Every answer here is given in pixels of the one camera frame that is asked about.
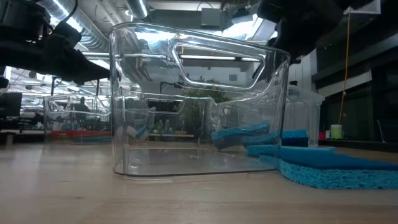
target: fluorescent light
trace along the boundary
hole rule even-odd
[[[260,62],[260,60],[255,58],[242,58],[243,62]]]
[[[11,67],[6,66],[6,72],[4,73],[4,78],[7,78],[8,80],[11,80]]]
[[[212,59],[212,60],[235,60],[235,57],[202,56],[202,55],[181,55],[181,59]]]
[[[234,24],[230,28],[223,30],[222,36],[230,38],[236,38],[242,35],[246,36],[246,34],[250,32],[253,24],[253,21],[246,21]]]
[[[148,43],[151,42],[158,42],[160,40],[168,40],[176,36],[176,34],[170,33],[170,32],[163,32],[163,31],[157,31],[157,32],[134,32],[134,34],[137,36],[138,39],[144,39]]]
[[[68,86],[67,87],[68,90],[72,90],[72,91],[80,91],[80,88],[74,87],[74,86]]]
[[[269,37],[268,40],[270,40],[271,38],[277,37],[277,36],[278,36],[278,32],[275,31],[275,32]]]
[[[93,63],[95,63],[95,64],[97,64],[97,65],[103,67],[103,68],[106,68],[106,69],[109,69],[109,68],[110,68],[109,64],[106,63],[104,60],[91,60],[91,61],[92,61]]]
[[[22,93],[22,95],[27,95],[27,96],[51,96],[50,93]]]
[[[254,34],[256,34],[257,30],[260,28],[263,19],[257,17],[257,14],[254,14],[253,21],[254,21],[254,24],[251,27],[251,30],[246,34],[246,37],[245,37],[246,40],[253,38]]]
[[[236,60],[236,57],[224,57],[224,56],[204,56],[204,55],[180,55],[181,59],[208,59],[208,60]],[[260,62],[255,58],[242,58],[243,62]]]

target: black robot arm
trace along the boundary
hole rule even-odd
[[[77,9],[75,1],[72,13],[53,29],[47,11],[36,4],[38,0],[0,0],[0,67],[56,75],[79,85],[108,78],[108,69],[74,49],[81,34],[66,21]],[[7,86],[7,82],[0,84],[0,88]]]
[[[317,41],[332,31],[349,6],[362,7],[372,0],[262,0],[257,15],[275,22],[278,36],[268,45],[285,50],[295,59],[309,54]]]

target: clear plastic bin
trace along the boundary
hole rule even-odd
[[[57,95],[44,98],[44,133],[47,142],[110,144],[109,98],[93,95]]]
[[[114,26],[109,39],[116,173],[160,177],[275,168],[247,157],[245,147],[272,144],[277,153],[287,53],[143,23]]]
[[[308,146],[317,147],[321,104],[325,98],[312,91],[289,85],[284,130],[307,130]]]

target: small blue object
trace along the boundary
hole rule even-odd
[[[318,189],[398,189],[398,170],[316,169],[272,156],[260,156],[260,160],[277,165],[282,175],[289,180]],[[387,169],[398,166],[385,164]]]
[[[136,138],[139,138],[140,136],[142,136],[145,132],[147,131],[147,126],[142,127],[138,133],[136,134]]]

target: blue sponge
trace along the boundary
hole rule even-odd
[[[250,136],[253,134],[266,134],[269,132],[269,121],[261,121],[250,126],[227,128],[211,134],[211,138],[218,139],[228,136]]]
[[[280,132],[274,131],[269,134],[262,134],[260,136],[244,136],[242,137],[242,145],[245,147],[264,145],[264,144],[277,144]]]
[[[246,152],[248,156],[259,157],[261,155],[278,156],[289,153],[289,151],[298,151],[301,154],[306,152],[317,151],[334,151],[334,147],[295,147],[295,146],[278,146],[278,145],[258,145],[248,146]]]
[[[398,164],[343,154],[333,148],[249,146],[248,155],[276,166],[286,178],[319,189],[398,189]]]
[[[307,130],[288,130],[282,133],[283,146],[308,146]]]
[[[312,167],[315,169],[371,169],[371,170],[398,170],[398,164],[372,161],[344,154],[336,154],[334,150],[307,147],[285,147],[277,152],[275,146],[251,146],[264,147],[261,155],[274,156],[277,153],[279,159],[290,164]]]
[[[289,180],[318,189],[398,189],[398,170],[316,169],[272,156],[260,156],[260,160],[273,166],[278,164]]]

